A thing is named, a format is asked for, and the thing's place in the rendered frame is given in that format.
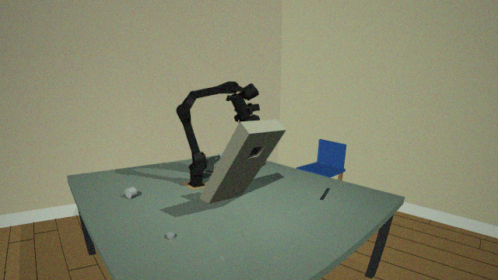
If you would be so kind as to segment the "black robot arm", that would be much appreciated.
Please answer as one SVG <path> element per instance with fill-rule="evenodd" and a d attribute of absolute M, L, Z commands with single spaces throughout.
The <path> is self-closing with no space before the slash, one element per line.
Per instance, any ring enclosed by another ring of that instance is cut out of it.
<path fill-rule="evenodd" d="M 236 82 L 225 82 L 219 86 L 191 91 L 183 101 L 183 103 L 177 107 L 177 116 L 181 119 L 181 123 L 184 126 L 185 134 L 192 151 L 193 163 L 188 167 L 191 174 L 191 182 L 188 184 L 192 187 L 205 186 L 202 183 L 202 174 L 206 170 L 208 161 L 205 158 L 205 154 L 203 152 L 200 152 L 200 149 L 198 147 L 198 143 L 191 125 L 190 109 L 197 98 L 216 94 L 231 93 L 233 93 L 233 95 L 227 95 L 226 101 L 231 100 L 234 108 L 243 106 L 245 104 L 244 100 L 251 100 L 259 95 L 259 92 L 253 85 L 253 83 L 250 83 L 243 88 L 240 87 Z"/>

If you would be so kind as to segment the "grey service panel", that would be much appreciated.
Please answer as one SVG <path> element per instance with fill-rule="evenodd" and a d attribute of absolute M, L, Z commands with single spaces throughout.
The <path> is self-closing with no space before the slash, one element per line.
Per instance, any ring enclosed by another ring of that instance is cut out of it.
<path fill-rule="evenodd" d="M 214 203 L 242 196 L 285 130 L 278 119 L 240 121 L 200 199 Z"/>

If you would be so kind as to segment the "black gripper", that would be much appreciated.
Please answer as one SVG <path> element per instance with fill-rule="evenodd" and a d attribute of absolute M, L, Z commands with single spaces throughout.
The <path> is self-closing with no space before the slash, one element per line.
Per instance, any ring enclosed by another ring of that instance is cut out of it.
<path fill-rule="evenodd" d="M 235 108 L 237 114 L 234 116 L 235 121 L 259 121 L 260 117 L 255 114 L 250 114 L 248 105 L 245 103 L 243 106 Z"/>

